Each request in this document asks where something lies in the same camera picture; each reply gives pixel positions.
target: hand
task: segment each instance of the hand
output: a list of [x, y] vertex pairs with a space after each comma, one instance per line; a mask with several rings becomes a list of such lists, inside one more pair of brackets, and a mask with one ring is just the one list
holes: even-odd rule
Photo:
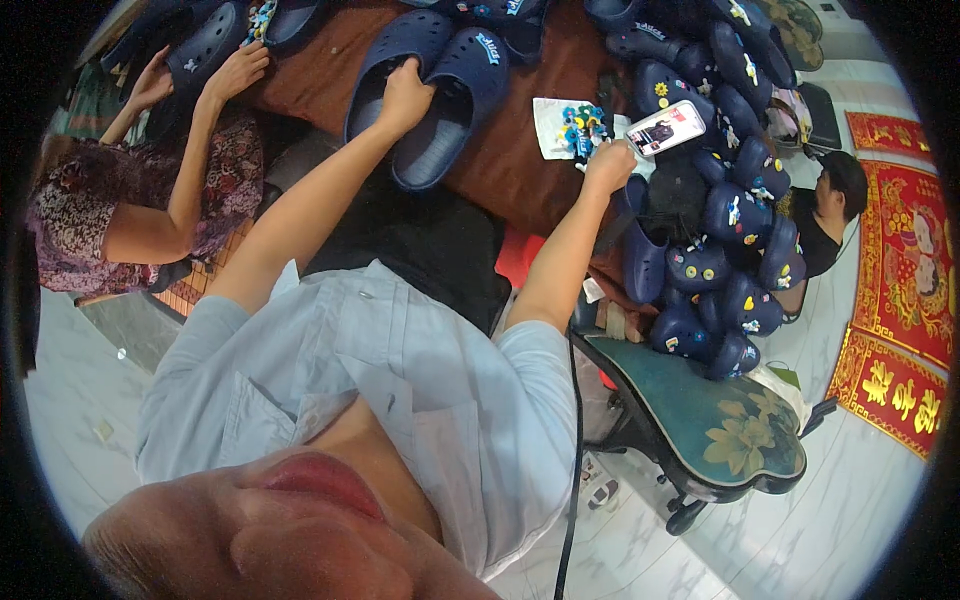
[[270, 53], [263, 42], [242, 46], [206, 82], [204, 94], [224, 104], [230, 98], [263, 79], [270, 64]]
[[150, 59], [140, 73], [140, 77], [136, 78], [136, 83], [133, 84], [127, 106], [140, 112], [152, 108], [157, 102], [174, 93], [174, 80], [170, 75], [170, 67], [164, 62], [169, 53], [168, 45]]
[[412, 130], [430, 108], [436, 87], [420, 82], [417, 69], [420, 62], [411, 57], [387, 78], [383, 92], [383, 108], [376, 122], [397, 139]]
[[584, 177], [584, 192], [609, 198], [616, 190], [627, 184], [636, 168], [636, 154], [626, 140], [605, 141], [597, 147], [593, 158], [587, 163]]

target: forearm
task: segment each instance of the forearm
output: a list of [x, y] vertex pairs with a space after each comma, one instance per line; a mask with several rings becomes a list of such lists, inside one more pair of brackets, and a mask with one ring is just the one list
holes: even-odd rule
[[545, 321], [562, 333], [573, 314], [609, 197], [583, 190], [537, 254], [506, 327]]
[[210, 138], [223, 107], [223, 102], [201, 94], [193, 111], [183, 161], [167, 205], [167, 215], [175, 235], [188, 251], [193, 245], [197, 222], [200, 221], [200, 198], [206, 180]]
[[259, 310], [291, 259], [302, 271], [313, 258], [399, 138], [374, 124], [316, 166], [256, 222], [208, 293], [232, 298], [251, 314]]
[[123, 141], [123, 138], [127, 136], [127, 132], [133, 127], [136, 120], [140, 118], [141, 112], [143, 112], [141, 108], [135, 107], [127, 102], [124, 107], [121, 108], [120, 114], [110, 123], [107, 132], [100, 138], [100, 143], [117, 144]]

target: floral blouse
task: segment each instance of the floral blouse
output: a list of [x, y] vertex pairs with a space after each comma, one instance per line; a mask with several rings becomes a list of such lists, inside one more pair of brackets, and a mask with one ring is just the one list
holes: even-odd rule
[[[100, 254], [119, 203], [166, 210], [182, 155], [152, 145], [79, 140], [72, 159], [39, 183], [27, 227], [36, 236], [40, 283], [85, 297], [146, 290], [160, 265], [108, 262]], [[189, 257], [206, 262], [263, 197], [263, 153], [250, 115], [225, 115], [210, 140], [201, 216]]]

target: lips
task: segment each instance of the lips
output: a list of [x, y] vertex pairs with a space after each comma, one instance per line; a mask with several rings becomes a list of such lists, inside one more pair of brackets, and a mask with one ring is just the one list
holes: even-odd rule
[[261, 490], [317, 496], [386, 522], [380, 503], [359, 474], [345, 463], [320, 452], [304, 452], [280, 461], [268, 472]]

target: black cable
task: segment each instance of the black cable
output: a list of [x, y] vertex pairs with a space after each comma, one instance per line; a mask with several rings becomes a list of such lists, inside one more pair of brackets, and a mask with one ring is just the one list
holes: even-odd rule
[[557, 569], [557, 584], [554, 587], [553, 600], [564, 600], [566, 568], [570, 564], [570, 551], [573, 549], [573, 530], [577, 526], [580, 471], [584, 464], [584, 399], [580, 396], [580, 386], [577, 384], [577, 363], [573, 356], [573, 334], [570, 333], [572, 329], [573, 323], [566, 328], [566, 340], [570, 343], [570, 377], [573, 380], [573, 394], [577, 398], [577, 453], [573, 457], [573, 487], [570, 490], [570, 508], [566, 517], [566, 538], [564, 538], [564, 550], [560, 554], [560, 567]]

